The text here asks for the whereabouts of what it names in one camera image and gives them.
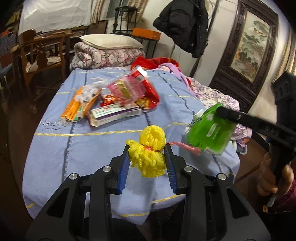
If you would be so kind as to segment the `right hand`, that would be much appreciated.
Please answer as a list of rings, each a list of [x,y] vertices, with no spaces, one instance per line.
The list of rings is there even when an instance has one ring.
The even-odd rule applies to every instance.
[[[292,191],[292,186],[295,181],[295,159],[283,168],[280,183],[278,184],[276,184],[274,173],[269,168],[270,164],[271,156],[269,152],[267,152],[260,164],[260,175],[258,177],[256,189],[260,196],[277,194],[277,197],[280,198]]]

